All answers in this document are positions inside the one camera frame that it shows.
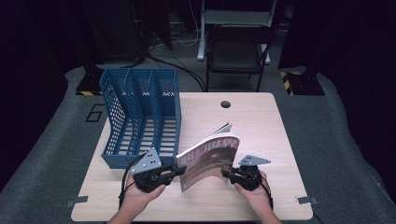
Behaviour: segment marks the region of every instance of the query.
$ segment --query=wooden table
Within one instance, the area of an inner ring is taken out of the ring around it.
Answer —
[[[229,101],[231,107],[222,108],[222,101]],[[180,102],[179,152],[230,121],[231,131],[241,138],[233,166],[239,166],[237,163],[246,155],[270,160],[271,163],[259,165],[259,168],[267,173],[276,215],[282,220],[313,216],[309,203],[296,202],[296,197],[304,197],[306,192],[271,93],[181,92]],[[107,121],[78,195],[88,196],[88,201],[75,204],[71,216],[75,221],[107,221],[118,210],[123,170],[109,169],[101,157],[109,131]],[[175,178],[136,218],[136,221],[238,220],[257,220],[257,217],[233,185],[214,176],[201,180],[183,193]]]

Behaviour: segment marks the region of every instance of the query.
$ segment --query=human hand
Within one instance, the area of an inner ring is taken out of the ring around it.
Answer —
[[[265,172],[260,171],[260,174],[262,175],[262,178],[265,180],[267,179],[267,174]],[[267,181],[263,181],[262,183],[267,189],[269,189]],[[259,186],[252,191],[244,189],[237,183],[233,184],[233,186],[238,193],[247,199],[250,208],[260,218],[262,224],[281,223],[272,210],[268,194],[262,186]]]
[[[151,201],[158,198],[165,190],[165,185],[160,185],[150,193],[143,192],[134,183],[134,176],[131,171],[128,172],[125,186],[127,187],[124,192],[122,206],[108,223],[131,223],[137,215],[145,210]]]

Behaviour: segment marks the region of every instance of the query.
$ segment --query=grommet hole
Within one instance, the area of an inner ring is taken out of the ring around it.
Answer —
[[[221,102],[220,105],[221,105],[221,107],[223,107],[223,108],[230,108],[231,103],[228,102],[228,101],[223,101],[223,102]]]

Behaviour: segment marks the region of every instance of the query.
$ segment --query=black curtain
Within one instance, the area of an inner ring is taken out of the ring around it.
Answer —
[[[279,62],[279,68],[317,68],[332,81],[349,131],[394,202],[395,10],[394,1],[299,1]],[[337,16],[342,22],[329,27]]]
[[[1,1],[0,27],[2,190],[62,102],[64,74],[101,61],[79,1]]]

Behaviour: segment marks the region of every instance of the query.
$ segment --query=magazine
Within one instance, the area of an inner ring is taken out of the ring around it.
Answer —
[[[186,172],[180,176],[182,192],[208,176],[227,180],[222,176],[221,169],[231,169],[239,147],[239,136],[230,133],[232,126],[227,123],[201,142],[176,155],[177,166],[187,166]]]

